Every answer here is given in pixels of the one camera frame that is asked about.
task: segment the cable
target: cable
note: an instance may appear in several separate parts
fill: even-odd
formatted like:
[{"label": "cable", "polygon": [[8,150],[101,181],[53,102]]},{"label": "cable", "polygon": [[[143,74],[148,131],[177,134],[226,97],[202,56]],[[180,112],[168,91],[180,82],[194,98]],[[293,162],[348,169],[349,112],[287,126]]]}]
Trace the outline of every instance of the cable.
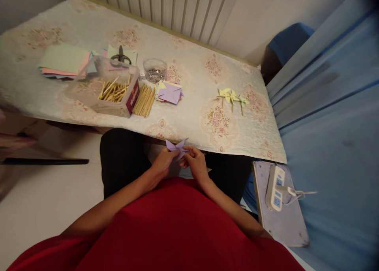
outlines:
[{"label": "cable", "polygon": [[283,202],[284,205],[292,204],[292,203],[295,202],[296,200],[303,200],[303,199],[305,199],[305,194],[316,194],[316,193],[317,193],[317,191],[304,192],[304,191],[301,191],[301,190],[294,190],[294,192],[295,192],[296,194],[300,194],[300,195],[298,195],[296,198],[294,198],[294,199],[292,199],[292,200],[291,200],[291,198],[292,198],[292,196],[291,196],[290,201],[289,201],[288,203],[284,203],[284,202]]}]

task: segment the power strip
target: power strip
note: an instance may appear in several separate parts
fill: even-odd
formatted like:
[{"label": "power strip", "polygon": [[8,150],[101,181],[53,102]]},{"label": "power strip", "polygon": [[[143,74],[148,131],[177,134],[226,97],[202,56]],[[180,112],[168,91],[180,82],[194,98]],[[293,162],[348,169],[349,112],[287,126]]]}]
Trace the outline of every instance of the power strip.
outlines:
[{"label": "power strip", "polygon": [[281,211],[283,206],[283,192],[281,187],[284,185],[285,172],[279,166],[272,165],[266,193],[266,204],[270,211]]}]

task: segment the stack of colored paper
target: stack of colored paper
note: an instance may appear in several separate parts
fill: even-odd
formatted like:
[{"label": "stack of colored paper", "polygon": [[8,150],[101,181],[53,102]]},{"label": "stack of colored paper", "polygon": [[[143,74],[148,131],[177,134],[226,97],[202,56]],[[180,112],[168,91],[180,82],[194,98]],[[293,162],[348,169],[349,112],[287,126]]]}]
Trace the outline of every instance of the stack of colored paper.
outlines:
[{"label": "stack of colored paper", "polygon": [[155,99],[159,102],[178,104],[184,96],[182,87],[176,83],[160,80],[156,85]]},{"label": "stack of colored paper", "polygon": [[50,46],[38,66],[45,77],[74,79],[93,55],[85,48],[62,43]]}]

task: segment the hand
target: hand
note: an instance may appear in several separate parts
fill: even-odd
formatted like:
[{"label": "hand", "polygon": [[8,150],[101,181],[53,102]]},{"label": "hand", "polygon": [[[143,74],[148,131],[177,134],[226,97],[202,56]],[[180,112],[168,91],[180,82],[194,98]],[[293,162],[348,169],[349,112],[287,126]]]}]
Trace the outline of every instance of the hand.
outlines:
[{"label": "hand", "polygon": [[170,152],[168,148],[161,150],[155,161],[151,166],[151,171],[158,176],[159,181],[167,176],[170,171],[170,165],[173,162],[173,158],[180,154],[179,150]]},{"label": "hand", "polygon": [[208,181],[209,176],[206,169],[204,154],[192,146],[184,147],[184,149],[189,150],[189,152],[184,155],[184,160],[180,166],[184,169],[189,166],[191,168],[192,176],[199,184]]}]

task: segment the plastic container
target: plastic container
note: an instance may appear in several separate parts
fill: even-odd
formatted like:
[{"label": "plastic container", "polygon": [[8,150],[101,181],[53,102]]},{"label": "plastic container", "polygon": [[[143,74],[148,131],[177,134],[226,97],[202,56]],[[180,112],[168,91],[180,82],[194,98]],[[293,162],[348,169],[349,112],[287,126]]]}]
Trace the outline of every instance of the plastic container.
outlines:
[{"label": "plastic container", "polygon": [[[129,74],[130,84],[120,102],[98,99],[103,82],[114,81],[120,76],[117,82],[127,84]],[[139,69],[136,66],[115,60],[111,64],[110,59],[94,56],[65,90],[65,95],[81,101],[98,113],[130,118],[140,92],[138,76]]]},{"label": "plastic container", "polygon": [[147,81],[155,84],[161,79],[165,79],[167,63],[156,58],[151,58],[143,62],[143,69]]}]

